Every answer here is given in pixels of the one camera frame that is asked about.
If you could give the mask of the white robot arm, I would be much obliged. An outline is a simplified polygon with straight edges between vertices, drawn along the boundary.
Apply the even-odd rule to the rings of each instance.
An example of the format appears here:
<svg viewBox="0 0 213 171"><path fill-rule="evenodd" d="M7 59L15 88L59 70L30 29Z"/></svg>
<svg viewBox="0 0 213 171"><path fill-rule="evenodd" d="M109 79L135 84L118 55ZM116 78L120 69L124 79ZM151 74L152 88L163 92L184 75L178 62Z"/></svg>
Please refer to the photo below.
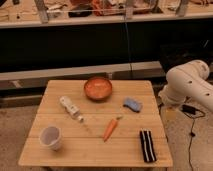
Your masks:
<svg viewBox="0 0 213 171"><path fill-rule="evenodd" d="M168 107L180 106L190 97L213 112L213 85L206 81L209 74L209 66L202 60L175 66L166 73L167 84L159 97Z"/></svg>

